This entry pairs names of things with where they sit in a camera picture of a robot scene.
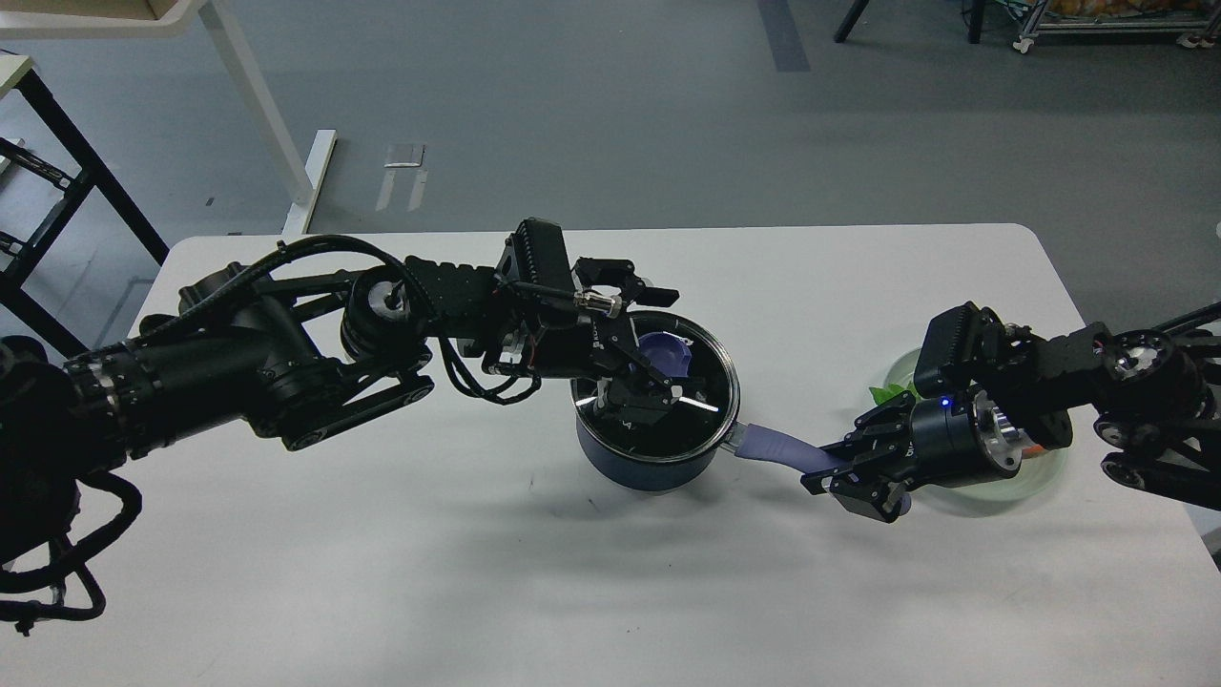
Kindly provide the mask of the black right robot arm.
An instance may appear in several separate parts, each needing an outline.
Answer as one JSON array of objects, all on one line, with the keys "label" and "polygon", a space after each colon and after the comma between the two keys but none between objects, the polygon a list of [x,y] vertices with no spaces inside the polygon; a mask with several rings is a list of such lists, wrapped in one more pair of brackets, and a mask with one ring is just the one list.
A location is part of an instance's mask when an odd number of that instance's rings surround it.
[{"label": "black right robot arm", "polygon": [[891,523],[913,491],[1011,480],[1024,448],[1067,448],[1070,409],[1093,408],[1120,486],[1219,509],[1219,339],[1201,308],[1154,329],[1103,323],[1056,338],[965,301],[932,318],[900,392],[801,470],[811,494]]}]

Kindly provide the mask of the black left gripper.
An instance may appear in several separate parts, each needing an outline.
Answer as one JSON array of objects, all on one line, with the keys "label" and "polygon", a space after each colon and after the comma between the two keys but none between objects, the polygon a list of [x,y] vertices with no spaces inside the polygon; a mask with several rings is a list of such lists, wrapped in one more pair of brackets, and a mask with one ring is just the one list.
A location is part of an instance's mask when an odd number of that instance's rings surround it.
[{"label": "black left gripper", "polygon": [[708,387],[681,360],[652,361],[654,379],[637,369],[628,305],[672,308],[679,290],[651,286],[631,260],[579,257],[580,290],[491,286],[484,290],[484,371],[502,377],[597,379],[590,421],[650,427],[676,410],[680,397]]}]

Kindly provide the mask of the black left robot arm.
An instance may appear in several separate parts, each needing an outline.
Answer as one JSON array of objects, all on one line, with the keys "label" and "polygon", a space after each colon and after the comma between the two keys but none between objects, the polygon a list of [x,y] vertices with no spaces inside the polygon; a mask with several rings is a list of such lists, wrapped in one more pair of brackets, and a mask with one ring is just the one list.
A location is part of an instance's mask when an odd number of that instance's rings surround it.
[{"label": "black left robot arm", "polygon": [[629,260],[570,261],[524,221],[495,266],[392,256],[349,236],[280,243],[179,290],[175,316],[61,365],[2,339],[2,621],[82,622],[106,599],[88,569],[140,513],[118,467],[241,419],[303,449],[420,401],[440,344],[464,397],[510,406],[545,379],[590,379],[597,416],[654,425],[708,386],[691,336],[639,334],[672,308]]}]

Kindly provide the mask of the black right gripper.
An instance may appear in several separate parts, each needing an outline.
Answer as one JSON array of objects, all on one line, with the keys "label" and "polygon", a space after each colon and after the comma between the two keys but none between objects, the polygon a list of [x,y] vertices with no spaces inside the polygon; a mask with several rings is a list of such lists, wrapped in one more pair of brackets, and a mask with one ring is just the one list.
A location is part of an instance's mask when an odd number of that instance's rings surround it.
[{"label": "black right gripper", "polygon": [[921,401],[904,390],[860,414],[841,441],[821,445],[833,458],[830,466],[803,473],[799,483],[812,495],[833,495],[849,513],[894,523],[912,506],[904,483],[853,467],[904,458],[901,480],[911,489],[1011,480],[1022,462],[1016,436],[996,421],[996,405],[980,388]]}]

